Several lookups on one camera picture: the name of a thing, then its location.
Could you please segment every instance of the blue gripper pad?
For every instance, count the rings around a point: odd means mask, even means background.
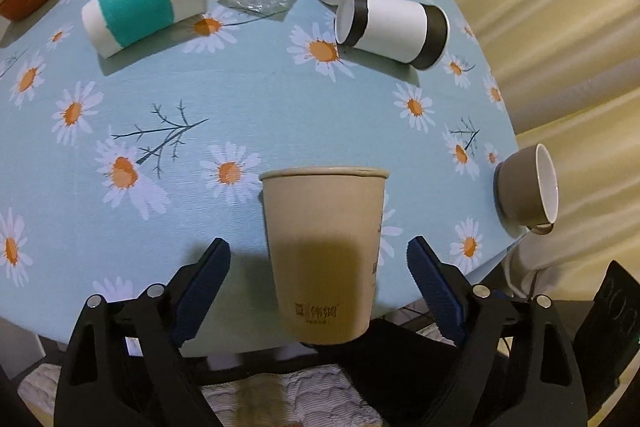
[[[460,347],[467,334],[469,283],[457,267],[441,263],[422,236],[409,242],[406,263],[440,333]]]
[[[196,336],[216,298],[231,264],[228,243],[216,239],[202,255],[202,261],[175,307],[172,340],[176,346]]]

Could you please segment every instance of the curtain fold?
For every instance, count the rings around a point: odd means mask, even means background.
[[[640,280],[640,0],[456,0],[521,147],[558,170],[553,233],[514,251],[516,288],[591,299],[610,261]]]

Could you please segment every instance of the mug handle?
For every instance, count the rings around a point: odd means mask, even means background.
[[[554,229],[553,223],[548,223],[547,225],[537,225],[535,227],[531,227],[529,230],[536,235],[546,235],[550,233]]]

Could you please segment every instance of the floral tablecloth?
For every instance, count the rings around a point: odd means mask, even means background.
[[[68,341],[92,293],[167,282],[215,237],[230,272],[190,355],[289,340],[258,175],[306,165],[388,169],[374,314],[420,297],[405,249],[424,235],[472,282],[523,230],[501,222],[494,169],[517,150],[500,91],[453,0],[428,71],[336,46],[333,12],[209,10],[99,58],[88,0],[49,0],[0,42],[0,315]]]

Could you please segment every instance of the teal band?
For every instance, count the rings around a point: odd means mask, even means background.
[[[123,48],[174,23],[171,0],[98,0],[107,28]]]

